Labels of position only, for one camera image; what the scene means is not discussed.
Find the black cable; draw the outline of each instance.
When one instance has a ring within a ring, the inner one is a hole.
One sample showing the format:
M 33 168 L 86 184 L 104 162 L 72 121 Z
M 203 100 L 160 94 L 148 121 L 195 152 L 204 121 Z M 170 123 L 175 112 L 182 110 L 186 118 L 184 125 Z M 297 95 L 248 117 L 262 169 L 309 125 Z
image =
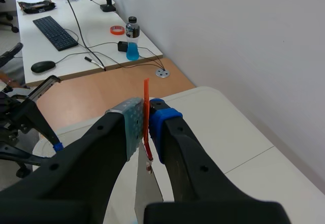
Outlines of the black cable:
M 58 64 L 59 62 L 63 61 L 64 59 L 66 59 L 68 56 L 71 56 L 71 55 L 89 54 L 89 53 L 91 53 L 91 52 L 87 51 L 87 52 L 72 53 L 72 54 L 66 55 L 64 58 L 62 58 L 61 60 L 57 61 L 55 64 Z M 116 64 L 118 64 L 118 65 L 121 66 L 122 68 L 134 68 L 134 67 L 137 67 L 137 66 L 155 66 L 155 67 L 161 68 L 161 67 L 159 67 L 159 66 L 157 66 L 157 65 L 155 65 L 155 64 L 137 64 L 137 65 L 134 65 L 134 66 L 131 66 L 131 67 L 126 67 L 126 66 L 124 66 L 124 65 L 122 65 L 122 64 L 120 64 L 120 63 L 118 63 L 118 62 L 117 62 L 116 60 L 114 60 L 113 58 L 111 58 L 111 57 L 109 57 L 109 56 L 107 56 L 107 55 L 105 55 L 105 54 L 102 54 L 102 53 L 100 53 L 100 52 L 98 52 L 98 51 L 93 51 L 93 53 L 101 54 L 102 56 L 105 56 L 105 57 L 111 59 L 112 61 L 114 61 Z
M 68 28 L 65 28 L 65 30 L 68 30 L 68 31 L 70 31 L 70 32 L 72 32 L 75 36 L 77 36 L 77 42 L 79 41 L 79 36 L 74 32 L 74 31 L 72 31 L 72 30 L 70 30 L 70 29 L 68 29 Z M 98 45 L 93 45 L 93 46 L 89 46 L 88 48 L 94 48 L 94 47 L 96 47 L 96 46 L 100 46 L 100 45 L 105 45 L 105 44 L 118 44 L 117 42 L 105 42 L 105 43 L 101 43 L 101 44 L 98 44 Z M 154 56 L 156 56 L 158 59 L 159 59 L 159 57 L 157 56 L 157 55 L 155 55 L 151 50 L 149 50 Z M 101 54 L 101 55 L 103 55 L 103 56 L 106 56 L 106 57 L 108 57 L 108 58 L 110 58 L 109 56 L 107 56 L 107 55 L 104 55 L 104 54 L 102 54 L 102 53 L 100 53 L 100 52 L 98 52 L 99 54 Z M 85 54 L 84 52 L 82 52 L 82 53 L 73 53 L 73 54 L 70 54 L 70 55 L 76 55 L 76 54 Z M 62 61 L 62 60 L 64 60 L 65 58 L 67 58 L 68 56 L 70 56 L 70 55 L 67 55 L 66 57 L 64 57 L 63 59 L 61 59 L 61 60 L 59 60 L 58 62 L 56 62 L 55 64 L 57 64 L 57 63 L 59 63 L 60 61 Z M 157 64 L 157 66 L 156 65 L 153 65 L 153 66 L 156 66 L 156 67 L 158 67 L 158 68 L 161 68 L 161 69 L 163 69 L 163 70 L 165 70 L 165 67 L 164 67 L 164 65 L 163 65 L 163 63 L 162 63 L 162 61 L 159 59 L 159 61 L 160 61 L 160 63 L 161 63 L 161 66 L 160 66 L 160 64 L 157 62 L 157 61 L 155 61 L 155 60 L 153 60 L 153 59 L 150 59 L 150 58 L 147 58 L 147 57 L 143 57 L 143 56 L 139 56 L 139 57 L 141 57 L 141 58 L 143 58 L 143 59 L 147 59 L 147 60 L 150 60 L 150 61 L 153 61 L 154 63 L 156 63 Z
M 116 43 L 116 42 L 105 42 L 105 43 L 101 43 L 101 44 L 98 44 L 98 45 L 89 46 L 89 48 L 94 48 L 94 47 L 97 47 L 97 46 L 100 46 L 100 45 L 106 45 L 106 44 L 118 44 L 118 43 Z M 159 57 L 157 55 L 155 55 L 152 51 L 150 51 L 150 52 L 159 59 Z M 155 61 L 153 59 L 150 59 L 150 58 L 147 58 L 147 57 L 143 57 L 143 56 L 139 56 L 139 57 L 144 58 L 144 59 L 147 59 L 147 60 L 150 60 L 150 61 L 153 61 L 154 63 L 156 63 L 159 66 L 159 68 L 165 70 L 165 67 L 164 67 L 164 65 L 163 65 L 163 63 L 162 63 L 162 61 L 160 59 L 159 59 L 159 61 L 160 61 L 161 65 L 157 61 Z
M 122 65 L 122 64 L 120 64 L 120 63 L 118 63 L 116 60 L 114 60 L 113 58 L 111 58 L 111 57 L 109 57 L 109 56 L 107 56 L 107 55 L 105 55 L 105 54 L 102 54 L 102 53 L 100 53 L 100 52 L 98 52 L 98 51 L 95 51 L 95 53 L 101 54 L 101 55 L 103 55 L 103 56 L 105 56 L 105 57 L 111 59 L 111 60 L 114 61 L 116 64 L 120 65 L 122 68 L 134 68 L 134 67 L 137 67 L 137 66 L 155 66 L 155 67 L 158 67 L 158 68 L 161 69 L 160 66 L 157 66 L 157 65 L 155 65 L 155 64 L 137 64 L 137 65 L 134 65 L 134 66 L 126 67 L 126 66 L 124 66 L 124 65 Z
M 104 71 L 106 71 L 106 68 L 105 68 L 104 64 L 102 63 L 102 61 L 98 58 L 98 56 L 95 55 L 94 52 L 92 52 L 91 49 L 89 49 L 89 48 L 87 47 L 87 45 L 86 45 L 86 43 L 85 43 L 85 41 L 84 41 L 84 39 L 83 39 L 82 33 L 81 33 L 81 28 L 80 28 L 80 25 L 79 25 L 79 22 L 78 22 L 78 19 L 77 19 L 76 13 L 75 13 L 75 11 L 73 10 L 73 7 L 71 6 L 70 0 L 67 0 L 67 1 L 68 1 L 68 3 L 69 3 L 69 6 L 71 7 L 71 10 L 72 10 L 72 12 L 73 12 L 73 15 L 75 16 L 75 19 L 76 19 L 76 22 L 77 22 L 77 25 L 78 25 L 78 29 L 79 29 L 79 33 L 80 33 L 80 37 L 81 37 L 81 40 L 82 40 L 82 42 L 83 42 L 85 48 L 86 48 L 87 50 L 89 50 L 89 52 L 90 52 L 91 54 L 93 54 L 94 57 L 96 57 L 96 59 L 97 59 L 97 60 L 102 64 L 102 66 L 104 67 Z
M 89 51 L 87 51 L 87 52 L 79 52 L 79 53 L 72 53 L 72 54 L 66 55 L 64 58 L 62 58 L 61 60 L 57 61 L 55 64 L 58 64 L 60 61 L 63 61 L 64 59 L 66 59 L 68 56 L 71 56 L 71 55 L 89 54 L 89 53 L 90 53 Z
M 95 2 L 94 0 L 90 0 L 90 1 L 94 2 L 95 4 L 97 4 L 97 5 L 99 5 L 99 6 L 101 5 L 101 4 L 98 4 L 97 2 Z
M 65 28 L 65 30 L 68 30 L 68 31 L 72 32 L 73 34 L 75 34 L 75 36 L 77 36 L 77 42 L 79 41 L 79 36 L 78 36 L 75 32 L 73 32 L 72 30 L 70 30 L 70 29 L 68 29 L 68 28 Z
M 98 45 L 90 46 L 89 48 L 94 48 L 94 47 L 96 47 L 96 46 L 105 45 L 105 44 L 118 44 L 118 43 L 116 43 L 116 42 L 106 42 L 106 43 L 101 43 L 101 44 L 98 44 Z M 147 57 L 140 56 L 141 58 L 148 59 L 148 60 L 150 60 L 150 61 L 155 62 L 158 66 L 161 66 L 161 69 L 165 70 L 165 67 L 164 67 L 162 61 L 159 59 L 159 57 L 158 57 L 156 54 L 154 54 L 151 50 L 149 50 L 149 49 L 146 48 L 146 47 L 138 47 L 138 48 L 140 48 L 140 49 L 146 49 L 146 50 L 150 51 L 151 54 L 153 54 L 155 57 L 157 57 L 157 59 L 160 61 L 161 65 L 160 65 L 158 62 L 156 62 L 155 60 L 153 60 L 153 59 L 150 59 L 150 58 L 147 58 Z
M 101 43 L 99 45 L 106 45 L 106 44 L 118 44 L 117 42 L 106 42 L 106 43 Z
M 149 50 L 149 49 L 146 48 L 146 47 L 139 47 L 139 46 L 138 46 L 138 48 L 140 48 L 140 49 L 146 49 L 146 50 L 148 50 L 151 54 L 153 54 L 155 57 L 157 57 L 158 60 L 160 61 L 160 64 L 161 64 L 161 66 L 162 66 L 162 69 L 165 70 L 165 67 L 164 67 L 162 61 L 159 59 L 159 57 L 158 57 L 156 54 L 154 54 L 151 50 Z

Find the black mouse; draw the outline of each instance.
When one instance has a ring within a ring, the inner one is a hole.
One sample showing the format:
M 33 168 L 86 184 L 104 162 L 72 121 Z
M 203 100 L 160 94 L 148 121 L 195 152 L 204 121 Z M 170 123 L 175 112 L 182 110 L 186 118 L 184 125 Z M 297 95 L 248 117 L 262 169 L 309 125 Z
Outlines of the black mouse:
M 51 60 L 40 61 L 30 68 L 34 73 L 42 73 L 55 67 L 55 62 Z

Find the blue liquid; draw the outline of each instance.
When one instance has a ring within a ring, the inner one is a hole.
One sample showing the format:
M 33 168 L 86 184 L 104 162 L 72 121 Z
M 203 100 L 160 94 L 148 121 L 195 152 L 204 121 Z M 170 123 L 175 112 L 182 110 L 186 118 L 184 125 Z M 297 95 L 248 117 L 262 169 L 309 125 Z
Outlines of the blue liquid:
M 138 44 L 136 44 L 136 43 L 128 44 L 126 58 L 128 58 L 129 60 L 139 59 Z

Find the white table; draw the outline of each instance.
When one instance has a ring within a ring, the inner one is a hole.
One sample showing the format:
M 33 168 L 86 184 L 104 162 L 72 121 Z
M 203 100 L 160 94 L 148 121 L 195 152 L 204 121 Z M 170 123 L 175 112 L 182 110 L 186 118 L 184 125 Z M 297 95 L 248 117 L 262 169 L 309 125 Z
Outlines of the white table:
M 242 191 L 260 199 L 277 201 L 291 223 L 324 223 L 325 196 L 218 90 L 199 87 L 164 98 L 183 114 L 205 151 Z M 97 118 L 57 131 L 64 145 L 80 138 Z M 164 201 L 173 201 L 170 180 L 158 160 L 153 142 L 153 170 Z M 45 139 L 36 155 L 52 156 Z M 132 223 L 138 155 L 122 169 L 114 186 L 105 223 Z
M 73 16 L 71 8 L 66 0 L 52 0 L 56 3 L 56 8 L 49 12 L 39 14 L 26 14 L 18 5 L 18 2 L 40 2 L 43 0 L 17 0 L 18 22 L 20 29 L 20 39 L 24 44 L 22 49 L 23 64 L 25 71 L 25 80 L 27 85 L 38 85 L 44 81 L 48 76 L 55 75 L 61 79 L 70 79 L 80 77 L 96 72 L 101 72 L 102 69 L 96 65 L 84 60 L 84 56 L 92 57 L 91 54 L 72 55 L 57 64 L 56 68 L 47 72 L 36 74 L 30 70 L 30 67 L 39 61 L 52 60 L 54 62 L 61 60 L 66 55 L 71 53 L 86 52 L 81 46 L 73 47 L 64 51 L 57 51 L 56 48 L 48 41 L 48 39 L 41 33 L 41 31 L 34 25 L 33 20 L 52 16 L 63 28 L 70 29 L 78 34 L 80 37 L 76 20 Z M 94 0 L 99 4 L 106 3 L 105 0 Z M 124 21 L 115 12 L 104 13 L 100 7 L 90 0 L 78 0 L 71 2 L 74 11 L 77 15 L 79 24 L 81 26 L 84 40 L 88 46 L 97 45 L 105 42 L 119 42 L 126 41 L 125 35 L 116 36 L 110 33 L 110 27 L 114 25 L 121 25 L 125 27 Z M 69 32 L 69 34 L 76 39 L 76 36 Z M 162 53 L 158 48 L 141 32 L 139 38 L 139 46 L 146 47 L 154 54 L 162 57 Z M 117 44 L 106 44 L 92 48 L 92 51 L 101 52 L 118 63 L 125 66 L 133 65 L 139 62 L 148 61 L 141 59 L 139 61 L 129 61 L 126 58 L 125 52 L 117 50 Z M 155 58 L 155 56 L 146 49 L 139 49 L 139 53 L 143 57 Z M 114 61 L 97 54 L 102 60 L 107 70 L 120 67 Z

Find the chair wheel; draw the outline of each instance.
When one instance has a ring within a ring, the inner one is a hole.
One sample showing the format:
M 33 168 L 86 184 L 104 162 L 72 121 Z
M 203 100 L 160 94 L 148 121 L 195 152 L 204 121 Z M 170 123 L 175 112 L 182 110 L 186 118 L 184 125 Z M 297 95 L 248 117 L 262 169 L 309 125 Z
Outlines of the chair wheel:
M 28 169 L 28 168 L 20 168 L 16 172 L 16 176 L 19 177 L 19 178 L 27 177 L 29 174 L 30 174 L 30 169 Z
M 6 18 L 7 18 L 9 21 L 12 21 L 12 20 L 14 19 L 14 17 L 13 17 L 12 15 L 9 15 L 9 14 L 6 15 Z
M 12 27 L 11 31 L 14 32 L 15 34 L 19 32 L 19 28 L 17 27 Z

